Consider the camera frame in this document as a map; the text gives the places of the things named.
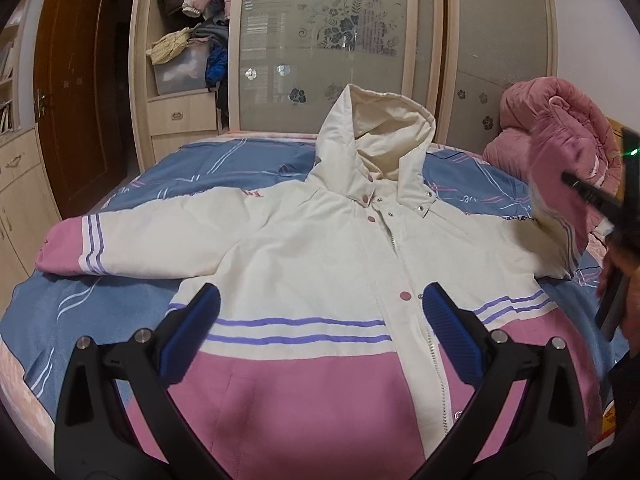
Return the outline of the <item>right hand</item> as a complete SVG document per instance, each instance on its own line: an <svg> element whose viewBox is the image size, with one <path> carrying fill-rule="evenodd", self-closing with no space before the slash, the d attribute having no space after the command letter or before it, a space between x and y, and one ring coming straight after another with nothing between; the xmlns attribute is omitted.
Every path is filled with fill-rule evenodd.
<svg viewBox="0 0 640 480"><path fill-rule="evenodd" d="M614 322L628 342L630 356L639 354L639 258L629 250L608 241L608 252L603 260L597 295L601 304L605 298L614 299L604 315L601 330L612 338Z"/></svg>

